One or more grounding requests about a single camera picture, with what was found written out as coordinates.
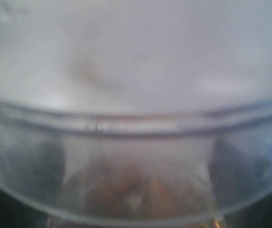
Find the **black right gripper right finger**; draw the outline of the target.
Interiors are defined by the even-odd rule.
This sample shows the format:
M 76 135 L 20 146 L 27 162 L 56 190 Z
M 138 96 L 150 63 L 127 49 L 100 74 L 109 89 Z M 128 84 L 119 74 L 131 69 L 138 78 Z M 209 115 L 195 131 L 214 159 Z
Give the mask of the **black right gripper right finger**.
M 228 228 L 272 228 L 272 180 L 243 178 L 223 187 Z

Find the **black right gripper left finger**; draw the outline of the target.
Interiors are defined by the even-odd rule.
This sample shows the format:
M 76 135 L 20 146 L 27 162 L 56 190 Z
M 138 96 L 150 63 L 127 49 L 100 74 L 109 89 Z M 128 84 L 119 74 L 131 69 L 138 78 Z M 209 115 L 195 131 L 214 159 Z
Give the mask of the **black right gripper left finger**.
M 0 190 L 0 228 L 45 228 L 47 215 Z

